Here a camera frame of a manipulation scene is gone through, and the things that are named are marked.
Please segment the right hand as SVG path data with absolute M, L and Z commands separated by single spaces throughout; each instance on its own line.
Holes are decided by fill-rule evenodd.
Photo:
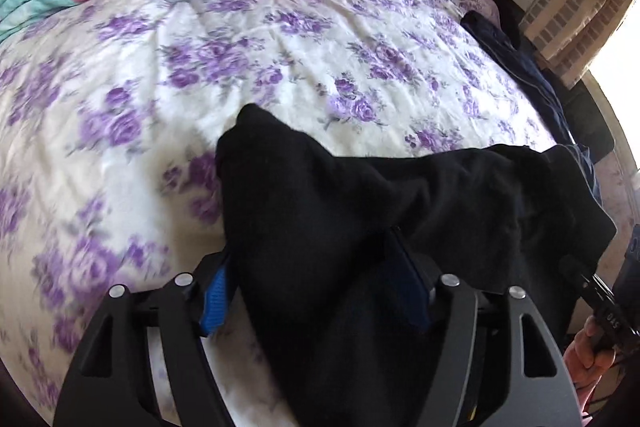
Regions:
M 602 333 L 603 329 L 591 315 L 564 352 L 565 366 L 578 389 L 597 384 L 615 361 L 613 350 L 594 351 L 597 337 Z

